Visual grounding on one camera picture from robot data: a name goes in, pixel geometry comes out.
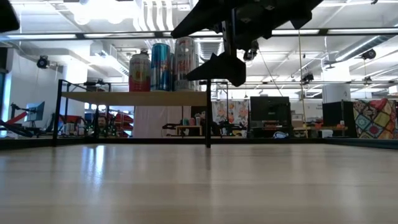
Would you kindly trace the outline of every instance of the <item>white pillar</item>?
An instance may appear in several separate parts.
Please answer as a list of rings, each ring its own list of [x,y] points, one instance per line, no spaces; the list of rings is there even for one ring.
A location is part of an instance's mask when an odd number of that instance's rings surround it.
[[[87,66],[81,62],[72,60],[68,65],[63,67],[63,79],[71,83],[84,83],[87,81]],[[72,91],[75,86],[71,86],[69,89]],[[82,88],[75,88],[74,92],[86,91]],[[60,114],[65,114],[65,99],[61,100]],[[68,115],[83,116],[85,115],[85,103],[76,100],[69,99],[68,101]]]
[[[351,81],[349,66],[345,62],[336,63],[335,68],[325,69],[322,72],[323,81]],[[323,103],[351,101],[349,84],[324,85],[322,89]]]

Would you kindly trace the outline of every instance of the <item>white curtain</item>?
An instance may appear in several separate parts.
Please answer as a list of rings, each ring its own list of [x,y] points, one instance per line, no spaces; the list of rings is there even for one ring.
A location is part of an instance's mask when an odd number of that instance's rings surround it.
[[[191,107],[183,107],[184,118],[191,117]],[[163,131],[165,124],[178,124],[182,119],[181,106],[137,106],[134,112],[133,138],[162,138],[174,130]]]

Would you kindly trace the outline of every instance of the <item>wall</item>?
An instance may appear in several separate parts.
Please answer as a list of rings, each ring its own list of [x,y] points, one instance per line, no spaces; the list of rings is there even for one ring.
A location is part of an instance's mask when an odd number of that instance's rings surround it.
[[[305,116],[307,121],[313,121],[323,117],[322,100],[319,101],[304,101]],[[296,114],[303,114],[302,101],[291,101],[290,109],[295,111]]]
[[[2,119],[8,120],[11,117],[11,103],[25,108],[28,103],[45,102],[44,115],[42,121],[36,121],[36,126],[42,128],[47,123],[51,114],[55,112],[57,100],[57,83],[62,78],[62,74],[55,70],[42,70],[37,68],[36,63],[18,55],[15,50],[9,50],[7,56],[7,69],[9,73],[6,77],[6,84],[9,85],[5,96],[5,108],[2,112]],[[23,111],[16,111],[16,116]],[[18,123],[28,126],[24,120]]]

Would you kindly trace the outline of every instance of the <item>cable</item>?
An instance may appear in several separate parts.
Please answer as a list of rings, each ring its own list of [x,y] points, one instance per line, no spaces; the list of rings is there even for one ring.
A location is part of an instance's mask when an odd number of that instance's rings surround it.
[[[262,53],[261,53],[261,52],[260,52],[260,55],[261,55],[262,61],[264,62],[264,65],[265,65],[266,68],[267,68],[267,71],[268,71],[268,73],[269,73],[269,76],[271,77],[271,80],[274,82],[276,88],[278,89],[280,96],[283,96],[283,94],[282,94],[282,92],[280,91],[278,85],[276,85],[276,82],[275,82],[275,80],[274,80],[274,77],[272,77],[271,71],[269,70],[269,68],[268,68],[268,66],[267,66],[267,63],[266,63],[266,61],[264,60],[264,57],[262,56]]]
[[[38,80],[39,80],[39,72],[40,72],[40,69],[39,68],[37,68],[37,73],[36,73],[36,84],[35,84],[35,88],[33,89],[33,93],[30,95],[30,99],[32,99],[32,97],[33,96],[36,96],[36,93],[37,93],[37,83],[38,83]]]
[[[304,87],[303,87],[303,69],[302,69],[302,67],[303,67],[303,64],[302,64],[302,60],[301,60],[301,58],[302,58],[302,52],[301,52],[301,35],[300,35],[300,30],[298,30],[298,49],[299,49],[299,51],[300,51],[300,73],[301,73],[301,80],[300,80],[300,82],[301,82],[301,99],[302,99],[302,101],[303,101],[303,115],[304,115],[304,129],[305,129],[305,131],[304,131],[304,133],[305,133],[305,137],[308,139],[308,130],[307,130],[307,117],[306,117],[306,115],[305,115],[305,105],[304,105],[304,97],[303,97],[303,93],[304,93]]]

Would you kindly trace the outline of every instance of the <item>ceiling pipe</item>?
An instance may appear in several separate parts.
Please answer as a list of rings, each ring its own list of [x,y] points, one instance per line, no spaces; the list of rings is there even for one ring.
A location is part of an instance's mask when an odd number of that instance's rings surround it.
[[[398,18],[394,19],[393,21],[389,22],[386,26],[388,27],[398,27]],[[340,50],[335,59],[337,62],[343,62],[349,60],[355,56],[363,54],[368,50],[373,49],[374,47],[385,43],[386,41],[392,39],[396,35],[378,35],[375,37],[365,37],[360,41],[350,45],[349,47],[345,48],[344,50]]]

